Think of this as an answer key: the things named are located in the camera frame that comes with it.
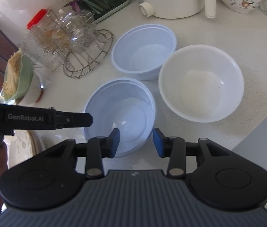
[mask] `red lid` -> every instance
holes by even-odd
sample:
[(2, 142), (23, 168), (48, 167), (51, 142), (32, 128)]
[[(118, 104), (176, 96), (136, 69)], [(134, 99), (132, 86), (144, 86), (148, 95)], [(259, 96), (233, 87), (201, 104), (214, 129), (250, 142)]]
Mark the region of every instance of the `red lid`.
[(26, 28), (30, 30), (33, 25), (37, 25), (39, 21), (47, 14), (47, 10), (42, 8), (32, 19), (28, 24), (26, 25)]

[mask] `metal wire rack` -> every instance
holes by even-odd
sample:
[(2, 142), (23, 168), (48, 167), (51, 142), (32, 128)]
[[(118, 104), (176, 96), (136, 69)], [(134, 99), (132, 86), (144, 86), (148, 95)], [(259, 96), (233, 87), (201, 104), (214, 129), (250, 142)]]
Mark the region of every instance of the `metal wire rack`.
[[(90, 12), (81, 17), (86, 23), (90, 23), (90, 20), (93, 19), (93, 15), (94, 12)], [(49, 11), (48, 16), (57, 24), (57, 26), (59, 26), (59, 29), (62, 29), (65, 32), (70, 40), (73, 28), (62, 26), (60, 24), (61, 21), (51, 10)], [(91, 45), (93, 45), (92, 49), (83, 49), (80, 54), (78, 51), (73, 51), (69, 44), (64, 44), (62, 47), (59, 47), (59, 44), (54, 41), (45, 48), (44, 52), (53, 55), (57, 54), (62, 57), (63, 72), (65, 75), (79, 79), (81, 76), (95, 69), (106, 57), (111, 48), (113, 34), (108, 30), (98, 30), (98, 33), (102, 36), (102, 40), (94, 38), (91, 42)]]

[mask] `metal bolt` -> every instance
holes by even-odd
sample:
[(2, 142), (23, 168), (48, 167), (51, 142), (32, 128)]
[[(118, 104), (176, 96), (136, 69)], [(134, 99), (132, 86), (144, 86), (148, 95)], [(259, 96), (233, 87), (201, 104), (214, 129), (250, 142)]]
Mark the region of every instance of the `metal bolt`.
[(138, 176), (139, 173), (138, 173), (138, 172), (134, 172), (134, 173), (132, 173), (131, 175), (135, 177), (135, 176)]
[(102, 173), (102, 171), (98, 168), (92, 168), (87, 170), (87, 175), (89, 176), (98, 176)]
[(169, 170), (169, 174), (172, 176), (181, 176), (184, 174), (184, 171), (180, 168), (172, 168)]

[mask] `light blue plastic bowl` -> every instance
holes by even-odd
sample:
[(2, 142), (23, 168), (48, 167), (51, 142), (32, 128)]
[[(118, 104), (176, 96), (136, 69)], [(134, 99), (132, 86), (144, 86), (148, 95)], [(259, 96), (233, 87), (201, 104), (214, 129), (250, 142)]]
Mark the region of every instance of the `light blue plastic bowl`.
[(165, 59), (175, 49), (176, 37), (171, 29), (159, 24), (145, 24), (119, 38), (111, 52), (111, 62), (131, 77), (154, 80), (159, 77)]
[(93, 117), (93, 124), (83, 129), (86, 140), (109, 136), (118, 128), (120, 144), (115, 157), (123, 157), (141, 148), (150, 137), (156, 103), (140, 81), (118, 78), (101, 85), (87, 101), (84, 112)]

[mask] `white countertop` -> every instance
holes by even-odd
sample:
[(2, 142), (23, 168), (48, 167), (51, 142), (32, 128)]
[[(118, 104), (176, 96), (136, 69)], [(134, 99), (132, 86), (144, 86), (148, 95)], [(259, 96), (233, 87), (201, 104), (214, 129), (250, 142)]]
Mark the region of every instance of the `white countertop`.
[[(212, 45), (227, 52), (238, 63), (245, 81), (243, 100), (233, 114), (214, 123), (194, 123), (177, 116), (163, 102), (158, 81), (143, 81), (157, 103), (155, 127), (160, 128), (166, 136), (181, 136), (187, 142), (207, 137), (233, 149), (267, 116), (267, 17), (259, 9), (245, 14), (232, 11), (217, 0), (215, 19), (206, 18), (204, 10), (184, 19), (160, 19), (154, 16), (145, 18), (139, 12), (138, 2), (131, 1), (125, 8), (98, 24), (98, 28), (110, 30), (116, 42), (129, 29), (145, 23), (163, 24), (173, 30), (178, 41), (177, 49), (192, 44)], [(110, 55), (93, 72), (81, 79), (71, 79), (59, 70), (51, 75), (51, 82), (36, 106), (80, 112), (99, 85), (122, 76), (126, 74), (111, 65)], [(75, 138), (77, 142), (85, 141), (79, 128), (39, 133), (47, 146), (67, 138)], [(166, 169), (167, 163), (168, 159), (157, 156), (152, 139), (127, 157), (104, 159), (106, 170)]]

